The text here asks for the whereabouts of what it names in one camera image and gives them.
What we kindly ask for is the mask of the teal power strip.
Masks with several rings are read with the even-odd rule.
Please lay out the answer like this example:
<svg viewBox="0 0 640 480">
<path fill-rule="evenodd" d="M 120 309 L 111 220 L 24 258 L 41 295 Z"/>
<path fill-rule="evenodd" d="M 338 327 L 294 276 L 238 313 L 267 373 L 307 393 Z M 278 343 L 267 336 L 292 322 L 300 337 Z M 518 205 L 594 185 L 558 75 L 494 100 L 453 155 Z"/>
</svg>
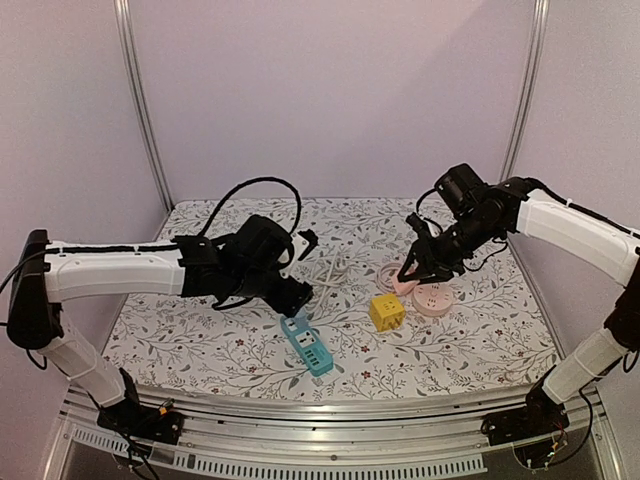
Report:
<svg viewBox="0 0 640 480">
<path fill-rule="evenodd" d="M 308 327 L 297 329 L 290 318 L 282 317 L 280 326 L 291 346 L 300 356 L 313 377 L 320 377 L 334 368 L 332 354 L 325 347 L 319 335 L 311 328 L 308 315 Z"/>
</svg>

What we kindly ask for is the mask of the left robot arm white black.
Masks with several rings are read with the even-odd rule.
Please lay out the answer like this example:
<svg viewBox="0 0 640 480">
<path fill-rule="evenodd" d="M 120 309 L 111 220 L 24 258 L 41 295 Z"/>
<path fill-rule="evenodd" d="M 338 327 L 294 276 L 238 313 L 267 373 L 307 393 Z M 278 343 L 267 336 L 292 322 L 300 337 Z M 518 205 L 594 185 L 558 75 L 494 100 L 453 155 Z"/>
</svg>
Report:
<svg viewBox="0 0 640 480">
<path fill-rule="evenodd" d="M 252 215 L 236 232 L 210 237 L 212 223 L 206 220 L 195 235 L 142 244 L 71 244 L 32 231 L 1 284 L 11 290 L 9 340 L 53 363 L 126 433 L 141 433 L 149 415 L 134 382 L 63 318 L 64 302 L 144 293 L 211 297 L 213 309 L 224 311 L 260 299 L 291 317 L 312 298 L 311 285 L 292 272 L 317 246 L 313 231 Z"/>
</svg>

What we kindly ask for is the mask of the pink USB charger plug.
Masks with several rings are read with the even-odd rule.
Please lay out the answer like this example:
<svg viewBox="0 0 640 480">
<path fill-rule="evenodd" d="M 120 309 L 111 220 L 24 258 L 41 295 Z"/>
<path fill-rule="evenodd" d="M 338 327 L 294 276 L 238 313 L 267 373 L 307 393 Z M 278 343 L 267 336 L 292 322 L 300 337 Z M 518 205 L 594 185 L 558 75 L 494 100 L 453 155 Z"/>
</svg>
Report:
<svg viewBox="0 0 640 480">
<path fill-rule="evenodd" d="M 393 291 L 397 296 L 406 296 L 419 284 L 418 280 L 400 281 L 398 273 L 394 273 L 391 277 Z"/>
</svg>

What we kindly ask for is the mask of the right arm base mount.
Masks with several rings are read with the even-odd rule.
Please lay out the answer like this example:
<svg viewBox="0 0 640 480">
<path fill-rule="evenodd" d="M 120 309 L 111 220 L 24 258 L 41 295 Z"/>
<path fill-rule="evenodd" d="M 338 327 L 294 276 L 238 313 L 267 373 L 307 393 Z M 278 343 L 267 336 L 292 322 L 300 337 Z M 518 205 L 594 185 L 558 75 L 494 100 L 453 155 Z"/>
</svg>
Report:
<svg viewBox="0 0 640 480">
<path fill-rule="evenodd" d="M 489 413 L 482 419 L 480 432 L 491 446 L 555 433 L 569 426 L 563 403 L 555 403 L 538 380 L 525 397 L 522 407 Z"/>
</svg>

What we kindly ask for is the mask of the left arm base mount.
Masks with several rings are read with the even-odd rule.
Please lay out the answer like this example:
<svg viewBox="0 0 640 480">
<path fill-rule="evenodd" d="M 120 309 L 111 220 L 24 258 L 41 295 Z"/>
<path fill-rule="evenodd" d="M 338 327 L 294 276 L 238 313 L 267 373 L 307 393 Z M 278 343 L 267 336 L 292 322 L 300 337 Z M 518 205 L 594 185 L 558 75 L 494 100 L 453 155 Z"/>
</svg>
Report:
<svg viewBox="0 0 640 480">
<path fill-rule="evenodd" d="M 175 401 L 166 399 L 159 406 L 145 406 L 132 377 L 119 369 L 124 380 L 124 398 L 113 406 L 100 407 L 97 425 L 128 437 L 176 445 L 185 417 L 174 408 Z"/>
</svg>

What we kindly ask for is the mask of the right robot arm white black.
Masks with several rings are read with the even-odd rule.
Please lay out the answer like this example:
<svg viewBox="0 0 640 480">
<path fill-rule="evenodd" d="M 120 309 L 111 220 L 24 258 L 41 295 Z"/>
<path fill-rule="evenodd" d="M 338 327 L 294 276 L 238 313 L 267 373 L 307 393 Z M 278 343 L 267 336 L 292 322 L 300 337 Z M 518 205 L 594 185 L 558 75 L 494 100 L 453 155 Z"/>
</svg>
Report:
<svg viewBox="0 0 640 480">
<path fill-rule="evenodd" d="M 606 275 L 622 292 L 601 328 L 583 340 L 532 388 L 517 415 L 517 427 L 537 436 L 560 405 L 639 349 L 639 233 L 576 204 L 541 180 L 511 177 L 482 180 L 467 163 L 451 167 L 434 184 L 454 222 L 434 234 L 411 213 L 416 235 L 400 267 L 400 282 L 444 283 L 467 272 L 466 261 L 487 242 L 510 234 L 537 240 Z"/>
</svg>

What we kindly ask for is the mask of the blue USB charger plug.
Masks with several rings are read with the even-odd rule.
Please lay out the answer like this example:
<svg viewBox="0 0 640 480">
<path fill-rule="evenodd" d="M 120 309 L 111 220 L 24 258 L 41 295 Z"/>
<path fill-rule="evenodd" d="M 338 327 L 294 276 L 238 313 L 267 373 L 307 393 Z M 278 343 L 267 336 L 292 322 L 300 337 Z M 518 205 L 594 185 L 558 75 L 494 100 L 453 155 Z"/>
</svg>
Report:
<svg viewBox="0 0 640 480">
<path fill-rule="evenodd" d="M 308 312 L 304 308 L 301 308 L 291 319 L 291 323 L 294 324 L 297 329 L 306 329 L 308 327 Z"/>
</svg>

